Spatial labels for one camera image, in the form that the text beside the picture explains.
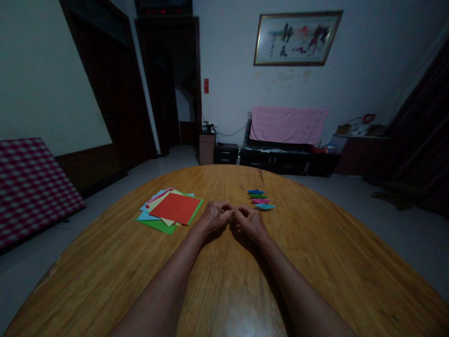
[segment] wooden table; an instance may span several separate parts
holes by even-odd
[[[207,201],[249,205],[246,190],[267,191],[276,205],[263,214],[269,233],[360,336],[448,332],[448,304],[352,215],[282,176],[209,165],[150,181],[110,207],[50,268],[6,336],[107,335],[189,231],[177,228],[170,236],[135,221],[139,207],[168,187],[205,199],[193,224]],[[284,336],[290,328],[257,248],[230,227],[212,237],[188,281],[178,335]]]

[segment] tiled floor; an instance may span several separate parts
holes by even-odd
[[[87,199],[87,209],[0,256],[0,336],[47,269],[96,217],[138,186],[174,170],[198,165],[192,147],[170,150]],[[445,299],[449,300],[449,224],[420,209],[398,212],[370,198],[378,188],[359,179],[286,176],[329,198],[360,219],[392,246]]]

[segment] dark curtain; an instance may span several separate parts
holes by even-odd
[[[449,216],[449,40],[387,130],[389,144],[366,175],[427,192],[417,206]]]

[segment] calligraphy painting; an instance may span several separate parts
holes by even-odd
[[[343,11],[262,14],[255,66],[323,66]]]

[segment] doorway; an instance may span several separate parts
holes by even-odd
[[[108,0],[60,0],[125,170],[157,158],[130,22]]]
[[[136,28],[161,155],[198,145],[201,129],[197,17],[142,18]]]

